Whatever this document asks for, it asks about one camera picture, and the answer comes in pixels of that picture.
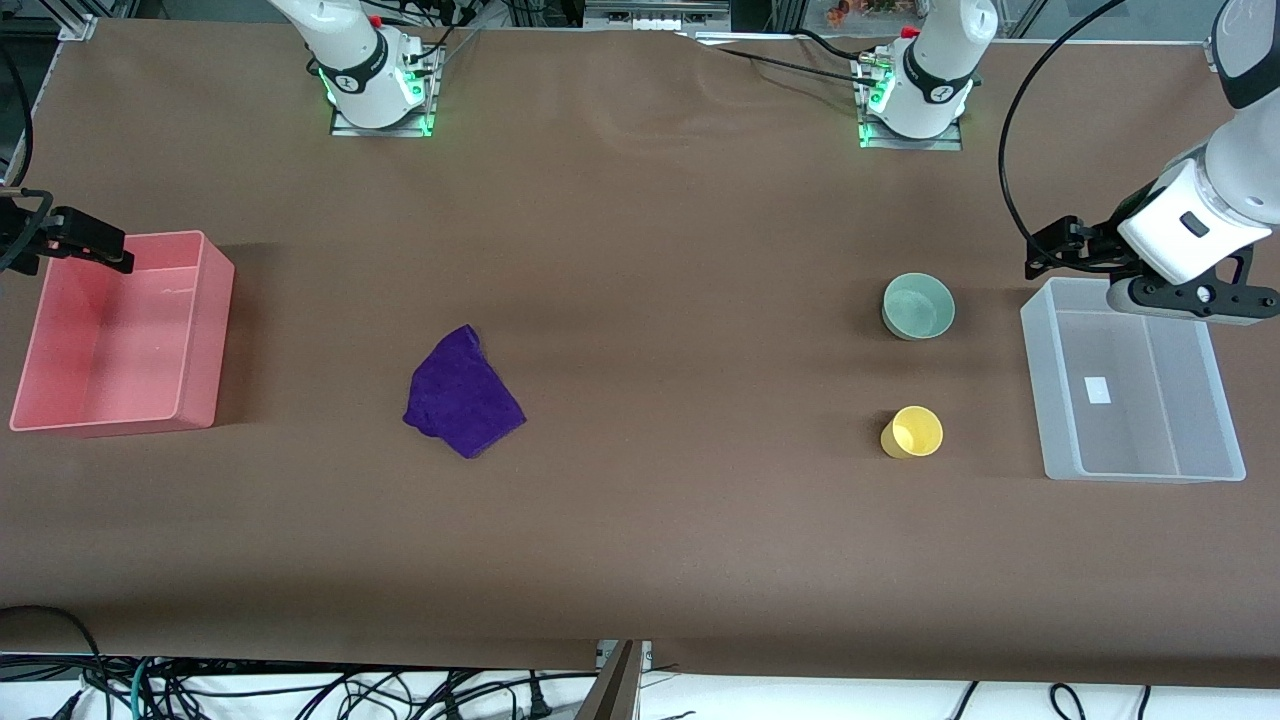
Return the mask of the green bowl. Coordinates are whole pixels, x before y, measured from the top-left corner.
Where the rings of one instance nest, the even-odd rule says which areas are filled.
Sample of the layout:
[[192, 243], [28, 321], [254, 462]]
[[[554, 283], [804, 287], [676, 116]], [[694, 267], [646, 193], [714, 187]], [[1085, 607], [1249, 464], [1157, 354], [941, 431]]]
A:
[[925, 273], [895, 277], [881, 300], [884, 327], [905, 341], [933, 340], [954, 324], [956, 304], [945, 283]]

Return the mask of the yellow cup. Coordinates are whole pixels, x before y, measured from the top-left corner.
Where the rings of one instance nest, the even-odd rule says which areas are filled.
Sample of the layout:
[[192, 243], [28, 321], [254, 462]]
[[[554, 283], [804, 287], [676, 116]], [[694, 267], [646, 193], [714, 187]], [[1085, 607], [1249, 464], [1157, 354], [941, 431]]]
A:
[[881, 433], [879, 443], [888, 456], [910, 459], [932, 455], [943, 439], [943, 425], [933, 411], [923, 406], [906, 406], [891, 416]]

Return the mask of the purple cloth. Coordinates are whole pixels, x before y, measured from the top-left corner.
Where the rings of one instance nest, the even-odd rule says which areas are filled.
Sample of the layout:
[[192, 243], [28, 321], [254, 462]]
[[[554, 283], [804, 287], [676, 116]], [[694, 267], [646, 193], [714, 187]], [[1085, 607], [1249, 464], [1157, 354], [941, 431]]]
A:
[[440, 340], [411, 377], [403, 423], [463, 459], [479, 457], [525, 421], [470, 324]]

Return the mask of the pink plastic bin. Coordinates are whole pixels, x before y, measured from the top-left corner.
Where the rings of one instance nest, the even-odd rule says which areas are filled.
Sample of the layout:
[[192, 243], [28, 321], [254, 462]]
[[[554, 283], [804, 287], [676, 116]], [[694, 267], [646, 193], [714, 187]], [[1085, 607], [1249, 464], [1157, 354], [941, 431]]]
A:
[[128, 234], [128, 274], [47, 264], [9, 425], [74, 438], [214, 424], [236, 269], [200, 231]]

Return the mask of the clear plastic bin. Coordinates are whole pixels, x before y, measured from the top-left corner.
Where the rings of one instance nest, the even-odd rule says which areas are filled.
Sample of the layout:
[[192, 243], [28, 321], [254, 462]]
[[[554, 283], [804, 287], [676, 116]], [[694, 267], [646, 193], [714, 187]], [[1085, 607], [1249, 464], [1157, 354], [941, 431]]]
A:
[[[1057, 277], [1020, 318], [1046, 475], [1240, 482], [1245, 464], [1203, 322], [1114, 311], [1105, 279]], [[1083, 378], [1108, 380], [1093, 405]]]

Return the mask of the orange background objects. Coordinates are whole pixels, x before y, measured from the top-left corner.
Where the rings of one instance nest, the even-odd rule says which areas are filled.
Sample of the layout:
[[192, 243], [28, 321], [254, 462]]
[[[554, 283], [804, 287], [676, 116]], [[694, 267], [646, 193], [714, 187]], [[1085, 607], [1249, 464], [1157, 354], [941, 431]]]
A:
[[824, 18], [831, 28], [881, 18], [899, 12], [900, 0], [832, 0]]

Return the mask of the white power strip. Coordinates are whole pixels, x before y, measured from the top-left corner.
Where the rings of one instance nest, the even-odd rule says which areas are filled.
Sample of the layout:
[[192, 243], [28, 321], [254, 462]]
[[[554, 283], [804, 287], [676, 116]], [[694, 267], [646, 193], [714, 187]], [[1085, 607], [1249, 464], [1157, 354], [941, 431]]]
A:
[[582, 0], [585, 29], [730, 32], [730, 0]]

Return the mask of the wooden beam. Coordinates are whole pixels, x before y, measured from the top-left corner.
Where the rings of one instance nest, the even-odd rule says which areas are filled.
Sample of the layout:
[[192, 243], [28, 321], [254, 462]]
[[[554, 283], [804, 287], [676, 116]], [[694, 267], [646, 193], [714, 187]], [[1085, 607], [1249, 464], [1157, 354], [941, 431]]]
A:
[[635, 720], [643, 653], [639, 641], [621, 641], [596, 674], [573, 720]]

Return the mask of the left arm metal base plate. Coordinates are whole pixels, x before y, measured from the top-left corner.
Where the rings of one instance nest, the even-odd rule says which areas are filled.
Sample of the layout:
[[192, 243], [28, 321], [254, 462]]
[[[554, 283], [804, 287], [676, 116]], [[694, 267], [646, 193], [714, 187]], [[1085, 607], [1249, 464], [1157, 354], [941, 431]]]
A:
[[900, 78], [887, 61], [851, 61], [850, 69], [855, 78], [870, 81], [855, 88], [861, 147], [947, 152], [963, 149], [959, 118], [972, 85], [960, 91], [947, 85], [937, 87], [934, 94], [943, 96], [937, 102], [933, 94]]

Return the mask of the metal bracket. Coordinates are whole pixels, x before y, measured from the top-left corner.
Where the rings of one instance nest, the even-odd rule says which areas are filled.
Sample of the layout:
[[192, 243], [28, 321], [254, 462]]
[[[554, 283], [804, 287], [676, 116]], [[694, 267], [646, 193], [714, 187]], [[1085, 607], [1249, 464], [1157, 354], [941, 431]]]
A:
[[[621, 641], [602, 639], [596, 642], [595, 669], [603, 670], [613, 652], [620, 647]], [[650, 673], [653, 669], [653, 648], [650, 641], [639, 641], [637, 646], [643, 653], [641, 673]]]

